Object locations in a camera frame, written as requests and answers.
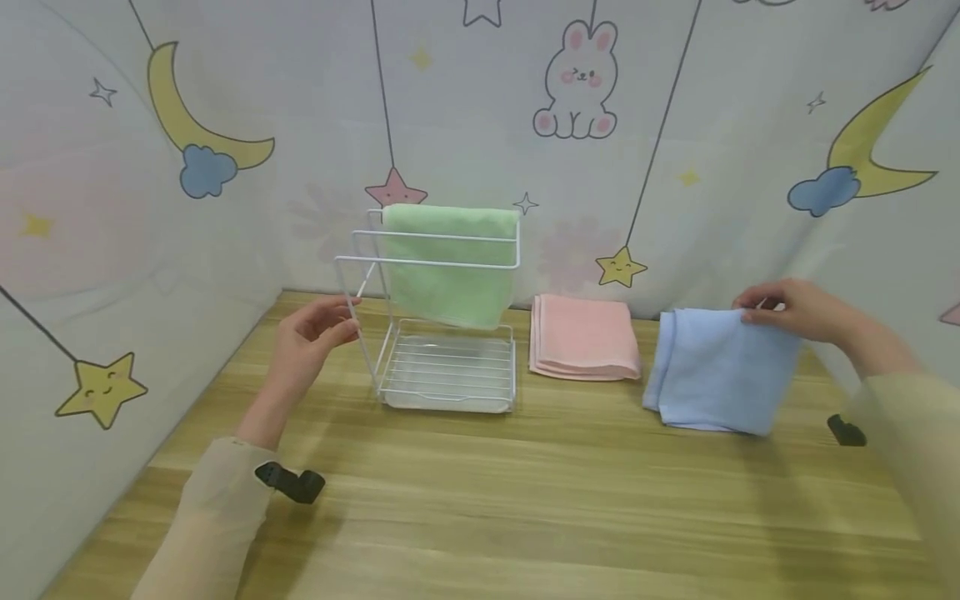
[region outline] smiling star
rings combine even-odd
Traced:
[[[104,429],[110,429],[120,412],[120,405],[147,393],[139,381],[131,377],[133,352],[104,366],[78,360],[77,391],[57,409],[58,417],[91,413]]]
[[[626,246],[613,256],[597,258],[596,261],[603,268],[600,285],[607,285],[616,281],[625,287],[632,287],[634,285],[634,275],[647,270],[646,265],[641,265],[630,257],[630,250]]]

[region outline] beige sleeve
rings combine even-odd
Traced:
[[[215,440],[190,475],[170,531],[133,600],[228,600],[273,492],[253,474],[276,454],[234,438]]]
[[[960,390],[927,374],[869,377],[846,418],[893,472],[950,598],[960,598]]]

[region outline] black strap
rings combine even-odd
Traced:
[[[326,481],[317,472],[306,470],[297,476],[276,462],[264,463],[253,473],[267,487],[277,490],[298,504],[313,504],[320,495],[320,490],[326,485]]]
[[[840,415],[827,419],[827,427],[840,445],[867,445],[867,436],[853,423],[843,420]]]

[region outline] wire rack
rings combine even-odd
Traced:
[[[515,271],[520,265],[519,224],[510,238],[470,237],[428,233],[404,233],[382,229],[381,209],[367,211],[367,228],[351,235],[352,255],[334,260],[337,282],[346,295],[363,298],[378,282],[386,300],[388,326],[380,344],[370,343],[363,330],[359,344],[370,370],[373,385],[381,401],[395,408],[446,410],[472,413],[509,413],[516,401],[516,341],[514,330],[502,324],[493,331],[464,329],[424,319],[403,317],[390,295],[384,264],[409,264],[425,267],[496,269]],[[377,240],[384,236],[437,238],[464,242],[513,244],[514,262],[509,265],[411,260],[384,257]],[[370,243],[361,251],[361,240]],[[362,268],[362,281],[356,293],[347,285],[347,265]],[[358,319],[353,307],[350,314]]]

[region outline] hand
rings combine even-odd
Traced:
[[[783,304],[782,310],[774,310]],[[782,279],[748,288],[733,301],[744,323],[775,325],[814,342],[846,346],[873,320],[809,281]]]
[[[262,395],[291,402],[303,398],[330,352],[357,339],[360,326],[350,318],[350,303],[360,299],[318,298],[280,322]]]

